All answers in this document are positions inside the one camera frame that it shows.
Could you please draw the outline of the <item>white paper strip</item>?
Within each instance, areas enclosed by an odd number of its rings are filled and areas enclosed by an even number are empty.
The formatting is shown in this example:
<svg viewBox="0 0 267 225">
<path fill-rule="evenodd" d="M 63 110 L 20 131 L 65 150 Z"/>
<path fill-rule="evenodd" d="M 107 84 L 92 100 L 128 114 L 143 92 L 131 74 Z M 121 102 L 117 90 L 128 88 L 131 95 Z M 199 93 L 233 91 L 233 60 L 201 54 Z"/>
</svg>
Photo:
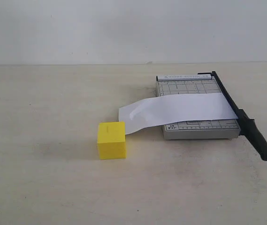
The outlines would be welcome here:
<svg viewBox="0 0 267 225">
<path fill-rule="evenodd" d="M 119 108 L 125 134 L 181 121 L 232 120 L 236 113 L 222 93 L 175 94 L 139 100 Z"/>
</svg>

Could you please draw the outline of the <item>yellow foam cube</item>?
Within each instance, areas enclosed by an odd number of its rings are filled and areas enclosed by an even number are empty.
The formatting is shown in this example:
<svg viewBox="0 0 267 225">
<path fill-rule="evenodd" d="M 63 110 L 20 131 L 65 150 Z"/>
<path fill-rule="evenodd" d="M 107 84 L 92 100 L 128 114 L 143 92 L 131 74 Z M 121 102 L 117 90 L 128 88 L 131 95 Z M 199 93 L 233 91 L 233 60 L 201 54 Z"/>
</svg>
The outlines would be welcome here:
<svg viewBox="0 0 267 225">
<path fill-rule="evenodd" d="M 126 158 L 125 123 L 99 123 L 97 147 L 101 160 Z"/>
</svg>

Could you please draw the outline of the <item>black cutter blade arm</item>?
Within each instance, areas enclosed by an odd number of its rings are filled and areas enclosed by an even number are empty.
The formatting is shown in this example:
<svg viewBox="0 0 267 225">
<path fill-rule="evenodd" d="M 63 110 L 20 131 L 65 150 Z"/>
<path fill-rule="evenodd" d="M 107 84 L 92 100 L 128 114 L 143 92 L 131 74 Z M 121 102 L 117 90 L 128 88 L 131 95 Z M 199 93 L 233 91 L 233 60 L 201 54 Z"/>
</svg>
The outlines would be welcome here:
<svg viewBox="0 0 267 225">
<path fill-rule="evenodd" d="M 238 108 L 215 71 L 212 71 L 210 73 L 198 73 L 198 75 L 211 75 L 215 78 L 217 84 L 221 89 L 221 92 L 223 93 L 232 110 L 237 116 L 237 122 L 241 129 L 239 135 L 245 136 L 250 144 L 259 153 L 261 159 L 263 161 L 267 161 L 267 141 L 257 128 L 255 120 L 250 119 L 243 109 Z"/>
</svg>

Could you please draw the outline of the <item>grey paper cutter base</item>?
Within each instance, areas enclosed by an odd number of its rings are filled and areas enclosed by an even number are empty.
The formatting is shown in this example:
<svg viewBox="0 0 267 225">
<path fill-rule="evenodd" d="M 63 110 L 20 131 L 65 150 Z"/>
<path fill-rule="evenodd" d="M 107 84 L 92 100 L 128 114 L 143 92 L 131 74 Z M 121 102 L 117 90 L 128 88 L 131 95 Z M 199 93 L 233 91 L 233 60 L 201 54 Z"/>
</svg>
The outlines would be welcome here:
<svg viewBox="0 0 267 225">
<path fill-rule="evenodd" d="M 157 96 L 174 94 L 221 93 L 221 89 L 211 73 L 196 75 L 156 76 Z M 164 139 L 232 139 L 237 138 L 240 126 L 237 120 L 195 120 L 181 121 L 161 126 Z"/>
</svg>

